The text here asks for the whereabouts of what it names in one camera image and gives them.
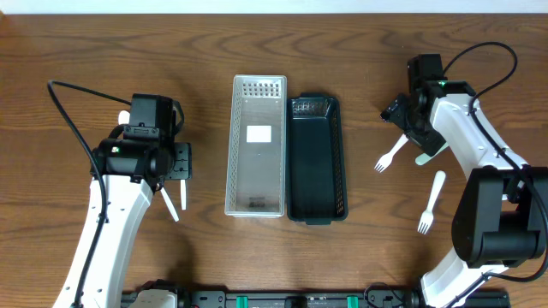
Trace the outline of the white plastic fork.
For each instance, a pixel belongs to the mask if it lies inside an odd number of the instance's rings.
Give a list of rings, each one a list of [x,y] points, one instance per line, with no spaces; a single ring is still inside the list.
[[[438,196],[441,193],[445,179],[446,179],[446,174],[443,170],[439,170],[434,176],[434,180],[432,183],[432,190],[429,195],[427,206],[420,216],[420,221],[417,228],[417,231],[420,234],[427,234],[430,227],[433,224],[433,220],[434,220],[433,209],[438,200]]]
[[[399,140],[393,145],[390,151],[384,154],[375,164],[374,170],[382,173],[392,163],[393,157],[402,149],[402,147],[408,142],[408,137],[402,134]]]

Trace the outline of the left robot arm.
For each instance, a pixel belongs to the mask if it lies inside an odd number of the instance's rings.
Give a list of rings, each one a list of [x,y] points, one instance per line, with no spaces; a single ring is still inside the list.
[[[156,192],[176,210],[166,181],[192,176],[188,143],[176,141],[184,114],[179,102],[134,94],[130,110],[92,151],[86,221],[57,307],[118,307],[134,239]]]

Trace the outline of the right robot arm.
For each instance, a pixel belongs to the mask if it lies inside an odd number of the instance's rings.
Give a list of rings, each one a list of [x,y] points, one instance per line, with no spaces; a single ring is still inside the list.
[[[447,146],[467,178],[452,221],[453,246],[420,279],[423,305],[456,307],[489,279],[544,255],[547,169],[530,166],[504,143],[472,87],[447,79],[439,54],[408,61],[408,88],[382,119],[428,156]]]

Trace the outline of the pale green plastic fork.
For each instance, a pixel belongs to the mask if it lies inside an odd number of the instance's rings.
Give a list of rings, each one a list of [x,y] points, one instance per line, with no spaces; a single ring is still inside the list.
[[[437,156],[438,154],[440,154],[442,151],[444,151],[446,148],[448,148],[449,145],[447,143],[445,143],[435,154],[433,154],[432,156],[429,156],[428,154],[426,153],[423,153],[423,154],[420,154],[419,156],[417,156],[415,158],[415,163],[419,166],[422,166],[426,163],[428,163],[429,161],[431,161],[435,156]]]

